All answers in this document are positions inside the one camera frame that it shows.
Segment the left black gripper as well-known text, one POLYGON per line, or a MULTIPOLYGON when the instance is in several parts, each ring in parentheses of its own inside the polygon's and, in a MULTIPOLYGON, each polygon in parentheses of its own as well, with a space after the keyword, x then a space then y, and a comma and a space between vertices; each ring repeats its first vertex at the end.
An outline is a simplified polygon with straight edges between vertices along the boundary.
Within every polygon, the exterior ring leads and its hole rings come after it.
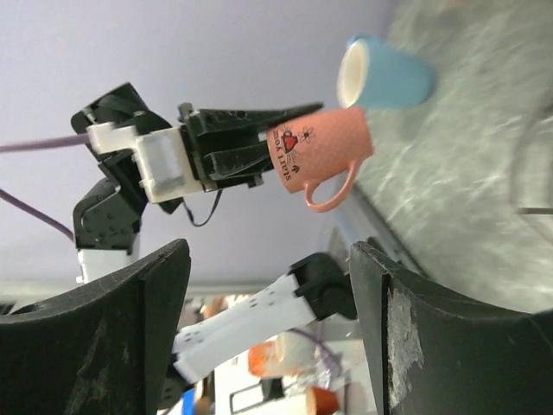
POLYGON ((129 82, 96 98, 72 115, 77 133, 89 135, 86 146, 113 188, 119 204, 142 214, 159 204, 172 214, 189 195, 216 189, 264 184, 273 170, 265 141, 203 156, 200 134, 253 129, 266 131, 324 107, 312 102, 283 109, 224 110, 179 106, 179 124, 153 112, 129 82))

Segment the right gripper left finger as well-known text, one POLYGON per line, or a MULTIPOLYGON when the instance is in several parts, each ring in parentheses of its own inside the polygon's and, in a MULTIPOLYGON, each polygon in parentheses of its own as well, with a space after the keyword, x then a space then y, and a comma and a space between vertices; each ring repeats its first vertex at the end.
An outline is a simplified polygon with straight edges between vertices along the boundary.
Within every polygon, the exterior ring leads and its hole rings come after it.
POLYGON ((3 316, 2 413, 156 413, 190 268, 178 239, 3 316))

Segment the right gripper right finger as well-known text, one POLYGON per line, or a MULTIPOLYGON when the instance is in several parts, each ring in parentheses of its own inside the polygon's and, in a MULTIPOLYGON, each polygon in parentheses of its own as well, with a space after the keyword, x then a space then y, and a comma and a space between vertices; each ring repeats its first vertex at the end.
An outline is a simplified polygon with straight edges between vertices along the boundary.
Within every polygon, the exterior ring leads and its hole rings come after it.
POLYGON ((551 413, 550 310, 482 303, 365 242, 350 277, 377 413, 551 413))

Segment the small salmon dotted mug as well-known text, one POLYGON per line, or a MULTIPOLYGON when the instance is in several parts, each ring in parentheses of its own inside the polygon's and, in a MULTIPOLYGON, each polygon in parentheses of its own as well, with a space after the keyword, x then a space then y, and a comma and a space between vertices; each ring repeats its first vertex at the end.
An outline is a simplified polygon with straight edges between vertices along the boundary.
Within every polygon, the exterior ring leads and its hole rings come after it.
POLYGON ((362 163, 373 155, 365 111, 358 107, 317 112, 267 131, 266 143, 281 183, 294 194, 303 192, 317 213, 338 207, 347 197, 362 163), (347 173, 330 200, 316 203, 313 195, 325 181, 347 173))

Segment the light blue mug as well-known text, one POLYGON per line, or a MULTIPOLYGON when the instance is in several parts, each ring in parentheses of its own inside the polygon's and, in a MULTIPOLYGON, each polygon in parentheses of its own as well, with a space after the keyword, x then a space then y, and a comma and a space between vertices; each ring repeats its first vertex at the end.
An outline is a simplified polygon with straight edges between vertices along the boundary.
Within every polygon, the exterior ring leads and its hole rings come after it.
POLYGON ((404 109, 426 101, 436 83, 436 70, 418 56, 356 35, 342 57, 336 94, 343 108, 404 109))

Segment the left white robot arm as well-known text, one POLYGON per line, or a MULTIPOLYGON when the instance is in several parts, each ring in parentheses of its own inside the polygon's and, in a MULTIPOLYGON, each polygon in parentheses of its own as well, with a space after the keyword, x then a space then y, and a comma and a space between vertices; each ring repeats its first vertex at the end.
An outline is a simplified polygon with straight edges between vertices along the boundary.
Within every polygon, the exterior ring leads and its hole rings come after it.
MULTIPOLYGON (((320 109, 319 102, 276 110, 196 111, 182 105, 181 124, 175 133, 187 161, 197 163, 206 145, 224 152, 261 150, 260 132, 320 109)), ((168 129, 168 122, 147 107, 130 83, 75 113, 71 125, 78 133, 103 125, 134 133, 168 129)), ((148 204, 131 150, 99 154, 97 161, 105 177, 73 210, 74 240, 87 280, 101 278, 134 261, 148 204)), ((317 252, 293 264, 248 302, 178 331, 167 376, 191 386, 220 363, 263 340, 333 315, 349 320, 357 316, 350 280, 333 258, 317 252)))

